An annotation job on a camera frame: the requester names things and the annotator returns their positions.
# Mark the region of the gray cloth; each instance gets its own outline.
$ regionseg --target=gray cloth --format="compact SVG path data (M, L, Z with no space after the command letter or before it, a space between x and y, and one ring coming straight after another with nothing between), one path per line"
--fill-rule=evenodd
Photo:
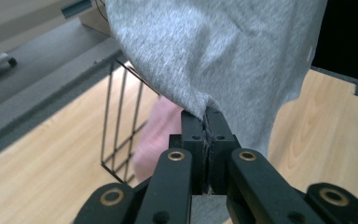
M202 119L220 109L267 155L278 109L299 95L326 0L107 0L113 34L144 79Z

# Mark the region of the metal wire rack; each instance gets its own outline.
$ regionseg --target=metal wire rack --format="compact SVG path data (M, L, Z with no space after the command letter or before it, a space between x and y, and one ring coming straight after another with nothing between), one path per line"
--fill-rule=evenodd
M119 64L116 72L113 71L115 63ZM131 157L139 132L147 121L148 113L142 104L145 93L146 97L157 99L158 93L150 88L131 65L119 61L111 63L103 121L101 165L120 183L131 185L136 182L131 170Z

